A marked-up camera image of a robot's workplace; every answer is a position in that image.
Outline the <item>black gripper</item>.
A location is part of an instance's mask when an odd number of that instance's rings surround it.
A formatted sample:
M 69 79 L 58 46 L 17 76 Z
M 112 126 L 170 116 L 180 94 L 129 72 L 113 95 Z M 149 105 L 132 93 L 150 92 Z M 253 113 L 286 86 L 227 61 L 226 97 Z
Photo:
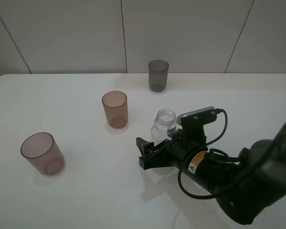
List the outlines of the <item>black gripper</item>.
M 154 135 L 154 142 L 137 137 L 136 145 L 141 153 L 139 165 L 143 170 L 161 167 L 180 168 L 182 162 L 192 152 L 206 150 L 204 144 L 206 144 L 204 130 L 165 130 Z

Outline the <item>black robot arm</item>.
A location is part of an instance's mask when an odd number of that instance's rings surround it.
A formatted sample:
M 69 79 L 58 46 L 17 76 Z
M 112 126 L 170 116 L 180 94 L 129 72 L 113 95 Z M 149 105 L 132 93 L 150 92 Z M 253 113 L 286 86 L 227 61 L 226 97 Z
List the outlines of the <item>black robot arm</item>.
M 274 139 L 260 140 L 241 150 L 237 157 L 210 148 L 204 126 L 224 113 L 207 107 L 177 117 L 181 126 L 171 139 L 155 145 L 136 139 L 141 152 L 140 167 L 144 170 L 176 167 L 179 174 L 208 191 L 193 199 L 215 199 L 224 213 L 241 225 L 249 225 L 266 207 L 286 195 L 286 122 Z

